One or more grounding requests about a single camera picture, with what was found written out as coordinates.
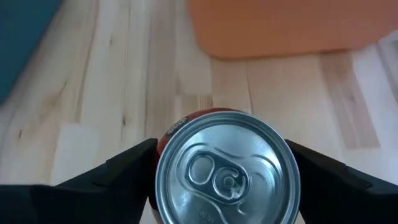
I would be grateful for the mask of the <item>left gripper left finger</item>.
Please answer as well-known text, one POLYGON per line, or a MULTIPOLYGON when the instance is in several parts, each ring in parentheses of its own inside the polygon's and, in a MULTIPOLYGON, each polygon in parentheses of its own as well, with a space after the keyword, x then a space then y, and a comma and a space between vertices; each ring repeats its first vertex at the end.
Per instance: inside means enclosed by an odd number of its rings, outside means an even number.
POLYGON ((139 224, 156 147, 147 139, 54 186, 0 184, 0 224, 139 224))

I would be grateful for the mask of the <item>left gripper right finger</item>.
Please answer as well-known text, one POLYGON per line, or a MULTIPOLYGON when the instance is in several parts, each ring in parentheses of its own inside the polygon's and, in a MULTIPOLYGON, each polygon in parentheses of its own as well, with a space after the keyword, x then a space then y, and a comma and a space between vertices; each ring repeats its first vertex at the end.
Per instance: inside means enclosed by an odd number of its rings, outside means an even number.
POLYGON ((300 172, 306 224, 398 224, 398 185, 286 140, 300 172))

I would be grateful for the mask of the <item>red Coca-Cola soda can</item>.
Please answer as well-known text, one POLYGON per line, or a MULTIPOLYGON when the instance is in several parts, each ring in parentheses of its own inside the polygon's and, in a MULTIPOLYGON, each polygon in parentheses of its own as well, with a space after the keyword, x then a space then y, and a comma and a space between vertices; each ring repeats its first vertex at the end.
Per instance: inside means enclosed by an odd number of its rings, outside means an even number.
POLYGON ((229 108, 183 117, 159 139, 151 205, 162 224, 295 224, 300 174, 268 124, 229 108))

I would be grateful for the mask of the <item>teal plastic bin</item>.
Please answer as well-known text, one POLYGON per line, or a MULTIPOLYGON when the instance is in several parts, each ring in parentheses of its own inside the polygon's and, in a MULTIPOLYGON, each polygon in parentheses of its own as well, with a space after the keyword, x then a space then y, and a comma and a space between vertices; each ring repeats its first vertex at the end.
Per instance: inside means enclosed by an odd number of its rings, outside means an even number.
POLYGON ((0 103, 15 85, 62 0, 0 0, 0 103))

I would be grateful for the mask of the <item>orange plastic bin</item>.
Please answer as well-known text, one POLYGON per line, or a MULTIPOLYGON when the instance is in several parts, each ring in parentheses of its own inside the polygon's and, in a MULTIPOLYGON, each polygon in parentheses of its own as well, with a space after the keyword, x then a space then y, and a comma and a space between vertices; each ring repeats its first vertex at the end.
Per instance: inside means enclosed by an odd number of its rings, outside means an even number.
POLYGON ((398 29, 398 0, 186 0, 199 47, 223 59, 357 49, 398 29))

